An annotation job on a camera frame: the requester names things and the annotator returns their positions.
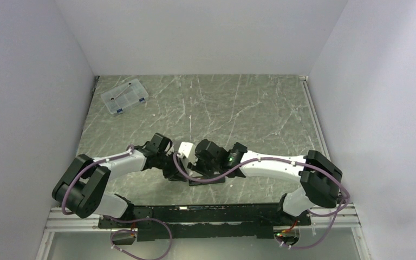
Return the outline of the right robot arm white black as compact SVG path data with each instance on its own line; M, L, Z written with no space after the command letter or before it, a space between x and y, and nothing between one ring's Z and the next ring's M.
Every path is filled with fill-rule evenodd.
M342 172L315 150L309 150L307 155L277 156L254 152L239 142L226 150L204 139L197 145L183 142L177 157L183 164L183 175L193 183L216 183L226 177L265 177L298 183L299 187L285 194L279 203L277 219L284 225L313 206L333 209L340 199Z

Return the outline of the black remote control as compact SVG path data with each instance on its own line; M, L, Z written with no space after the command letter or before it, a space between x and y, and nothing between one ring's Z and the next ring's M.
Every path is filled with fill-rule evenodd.
M222 177L220 179L210 179L207 178L206 176L199 176L199 177L194 177L194 179L189 179L188 180L188 185L189 186L199 186L199 185L209 185L209 184L220 184L220 183L225 183L226 178Z

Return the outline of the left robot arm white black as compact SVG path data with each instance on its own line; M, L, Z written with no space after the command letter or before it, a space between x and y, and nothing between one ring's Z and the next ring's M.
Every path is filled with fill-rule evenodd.
M107 193L112 179L152 168L162 171L169 181L186 181L173 162L173 142L155 133L141 146L128 145L124 152L108 157L77 155L51 193L62 213L87 218L106 215L122 228L134 220L134 204L118 194Z

